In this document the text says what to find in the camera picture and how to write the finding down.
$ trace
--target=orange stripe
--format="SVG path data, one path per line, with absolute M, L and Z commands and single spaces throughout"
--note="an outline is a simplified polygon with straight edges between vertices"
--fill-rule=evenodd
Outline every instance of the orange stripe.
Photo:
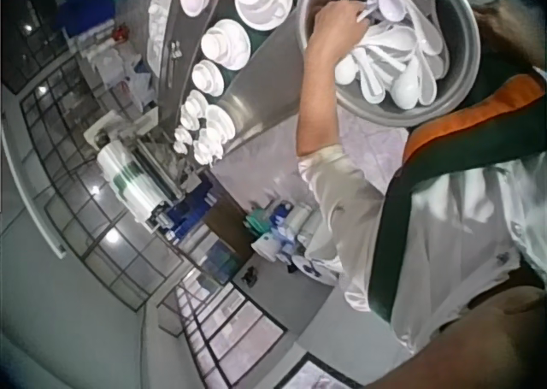
M 518 74 L 481 103 L 445 115 L 416 128 L 404 148 L 403 162 L 434 139 L 476 126 L 502 114 L 521 109 L 545 94 L 544 88 L 528 74 Z

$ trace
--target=fabric strap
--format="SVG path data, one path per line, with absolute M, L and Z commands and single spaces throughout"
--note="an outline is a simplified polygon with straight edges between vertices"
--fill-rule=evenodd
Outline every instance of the fabric strap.
M 405 163 L 391 180 L 380 218 L 368 299 L 390 321 L 409 229 L 412 192 L 441 175 L 538 154 L 547 149 L 544 83 L 533 75 L 483 56 L 465 109 L 417 127 Z

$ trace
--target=stainless steel bowl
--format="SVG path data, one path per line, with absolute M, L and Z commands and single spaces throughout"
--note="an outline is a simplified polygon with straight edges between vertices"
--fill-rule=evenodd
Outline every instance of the stainless steel bowl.
M 298 42 L 304 51 L 313 30 L 315 13 L 331 0 L 298 0 Z M 389 93 L 384 102 L 373 105 L 362 97 L 359 85 L 337 85 L 338 102 L 351 113 L 366 120 L 389 127 L 411 127 L 441 115 L 448 114 L 469 93 L 480 60 L 479 29 L 468 0 L 437 0 L 438 19 L 450 53 L 450 70 L 438 80 L 435 102 L 411 110 L 398 108 Z

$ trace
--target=ceiling light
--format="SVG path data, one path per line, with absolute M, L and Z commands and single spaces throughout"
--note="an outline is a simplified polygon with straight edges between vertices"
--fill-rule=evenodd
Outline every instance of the ceiling light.
M 107 234 L 106 234 L 106 240 L 109 241 L 111 244 L 115 244 L 117 243 L 119 240 L 120 240 L 120 235 L 118 234 L 118 231 L 116 231 L 115 229 L 111 229 Z

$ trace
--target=white shirt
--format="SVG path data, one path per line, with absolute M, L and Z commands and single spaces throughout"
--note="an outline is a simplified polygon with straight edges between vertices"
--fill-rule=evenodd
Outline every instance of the white shirt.
M 332 232 L 349 284 L 345 298 L 369 311 L 374 246 L 383 195 L 333 145 L 299 163 Z M 412 197 L 407 248 L 391 316 L 416 352 L 469 301 L 503 283 L 520 253 L 547 274 L 547 157 L 446 174 Z

